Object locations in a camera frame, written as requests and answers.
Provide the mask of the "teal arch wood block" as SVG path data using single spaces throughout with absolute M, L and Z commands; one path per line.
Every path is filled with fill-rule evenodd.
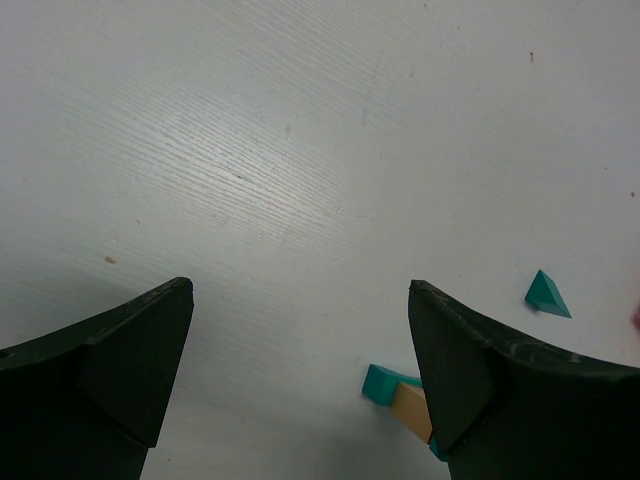
M 422 381 L 419 377 L 403 375 L 381 365 L 370 364 L 362 385 L 361 393 L 372 403 L 385 407 L 389 411 L 396 386 L 400 382 L 419 386 L 423 389 Z M 448 457 L 439 449 L 434 436 L 434 430 L 431 441 L 427 445 L 430 451 L 440 461 L 448 462 Z

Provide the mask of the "tan rectangular wood block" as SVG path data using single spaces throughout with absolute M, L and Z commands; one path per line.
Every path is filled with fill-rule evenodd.
M 433 427 L 424 390 L 415 385 L 397 384 L 391 405 L 391 414 L 424 443 L 429 444 Z

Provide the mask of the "teal triangular wood block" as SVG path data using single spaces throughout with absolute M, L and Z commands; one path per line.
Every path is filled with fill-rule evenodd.
M 524 301 L 537 311 L 563 318 L 572 317 L 555 282 L 542 270 L 536 273 Z

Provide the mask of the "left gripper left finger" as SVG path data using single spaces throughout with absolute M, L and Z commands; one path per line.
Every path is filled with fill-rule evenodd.
M 192 281 L 177 277 L 2 350 L 2 478 L 140 478 L 193 308 Z

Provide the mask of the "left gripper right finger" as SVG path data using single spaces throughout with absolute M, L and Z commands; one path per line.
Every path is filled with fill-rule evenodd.
M 408 318 L 455 479 L 635 479 L 639 371 L 501 324 L 415 280 Z

